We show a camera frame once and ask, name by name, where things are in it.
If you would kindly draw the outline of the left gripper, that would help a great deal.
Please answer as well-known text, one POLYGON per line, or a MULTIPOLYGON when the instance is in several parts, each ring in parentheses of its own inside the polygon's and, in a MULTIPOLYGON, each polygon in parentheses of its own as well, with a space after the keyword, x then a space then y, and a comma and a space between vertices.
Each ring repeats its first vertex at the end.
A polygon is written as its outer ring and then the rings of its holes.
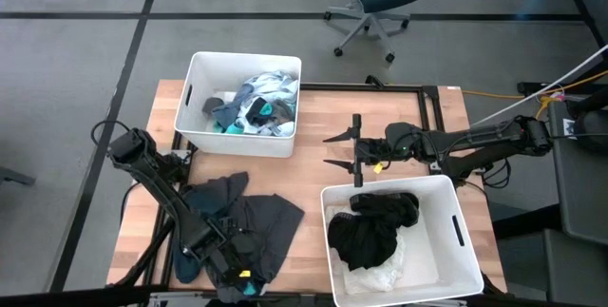
POLYGON ((206 260, 208 276, 216 287, 246 291, 253 284, 259 256, 257 234, 238 227, 211 224, 211 249, 206 260))

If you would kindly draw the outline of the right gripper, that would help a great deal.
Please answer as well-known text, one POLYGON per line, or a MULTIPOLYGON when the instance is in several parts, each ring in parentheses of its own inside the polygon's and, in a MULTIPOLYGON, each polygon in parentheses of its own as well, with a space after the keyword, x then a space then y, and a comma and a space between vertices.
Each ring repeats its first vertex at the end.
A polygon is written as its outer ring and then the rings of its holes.
POLYGON ((323 140, 323 143, 343 142, 352 139, 354 149, 354 163, 339 160, 324 160, 324 163, 333 164, 346 169, 354 176, 354 186, 362 187, 364 178, 362 165, 380 165, 379 171, 388 170, 391 166, 390 150, 383 139, 361 137, 362 117, 360 114, 352 115, 352 129, 323 140))

